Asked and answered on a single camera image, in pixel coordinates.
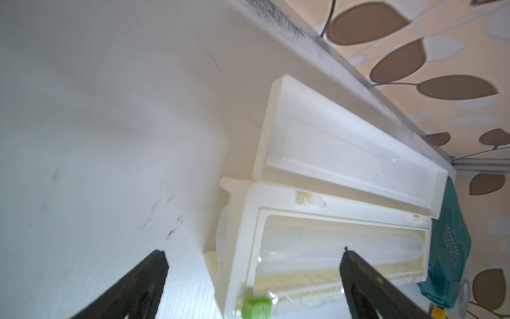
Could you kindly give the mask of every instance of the plastic wrap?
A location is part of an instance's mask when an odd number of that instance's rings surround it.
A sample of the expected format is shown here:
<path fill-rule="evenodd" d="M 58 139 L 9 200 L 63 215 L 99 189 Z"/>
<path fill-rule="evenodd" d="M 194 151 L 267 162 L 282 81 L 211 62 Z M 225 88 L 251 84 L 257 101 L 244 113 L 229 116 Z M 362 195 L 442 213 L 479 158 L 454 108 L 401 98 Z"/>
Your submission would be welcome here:
<path fill-rule="evenodd" d="M 253 292 L 275 298 L 275 313 L 337 300 L 343 295 L 339 265 L 346 246 L 399 283 L 394 274 L 401 276 L 403 269 L 419 272 L 424 241 L 424 231 L 417 229 L 270 216 Z"/>

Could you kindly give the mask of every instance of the white plastic container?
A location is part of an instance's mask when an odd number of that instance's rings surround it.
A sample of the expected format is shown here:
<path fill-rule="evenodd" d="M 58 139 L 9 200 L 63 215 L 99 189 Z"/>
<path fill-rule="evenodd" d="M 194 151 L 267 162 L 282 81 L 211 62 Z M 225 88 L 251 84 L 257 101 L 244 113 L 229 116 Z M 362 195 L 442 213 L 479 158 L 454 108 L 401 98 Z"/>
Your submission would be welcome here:
<path fill-rule="evenodd" d="M 271 88 L 253 177 L 221 179 L 205 255 L 225 318 L 247 291 L 273 313 L 341 298 L 345 246 L 396 285 L 426 278 L 447 171 L 290 76 Z"/>

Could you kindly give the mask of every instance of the teal box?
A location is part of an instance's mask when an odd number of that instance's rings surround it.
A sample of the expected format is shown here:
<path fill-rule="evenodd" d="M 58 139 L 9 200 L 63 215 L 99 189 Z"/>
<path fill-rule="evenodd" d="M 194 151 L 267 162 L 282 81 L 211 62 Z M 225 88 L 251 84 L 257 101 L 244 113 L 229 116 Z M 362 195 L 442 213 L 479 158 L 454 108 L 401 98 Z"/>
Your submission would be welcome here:
<path fill-rule="evenodd" d="M 432 221 L 428 277 L 418 284 L 422 295 L 442 308 L 453 308 L 470 250 L 471 237 L 448 177 L 441 215 Z"/>

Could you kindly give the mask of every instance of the green plastic part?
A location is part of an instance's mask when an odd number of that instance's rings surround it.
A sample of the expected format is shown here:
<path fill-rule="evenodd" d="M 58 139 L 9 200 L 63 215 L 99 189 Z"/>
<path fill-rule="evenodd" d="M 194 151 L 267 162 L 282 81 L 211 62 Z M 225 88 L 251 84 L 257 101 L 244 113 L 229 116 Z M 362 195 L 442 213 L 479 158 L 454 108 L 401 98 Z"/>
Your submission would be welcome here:
<path fill-rule="evenodd" d="M 273 301 L 268 297 L 247 298 L 243 303 L 243 319 L 269 319 Z"/>

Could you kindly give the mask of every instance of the white plastic lid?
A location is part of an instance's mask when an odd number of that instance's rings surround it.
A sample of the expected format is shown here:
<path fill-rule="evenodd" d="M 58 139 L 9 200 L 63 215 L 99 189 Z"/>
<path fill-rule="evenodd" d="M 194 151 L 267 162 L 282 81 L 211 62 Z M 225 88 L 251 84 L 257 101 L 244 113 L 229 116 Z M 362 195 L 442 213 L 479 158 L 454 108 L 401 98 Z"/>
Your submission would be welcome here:
<path fill-rule="evenodd" d="M 253 177 L 439 218 L 447 171 L 284 76 L 271 88 Z"/>

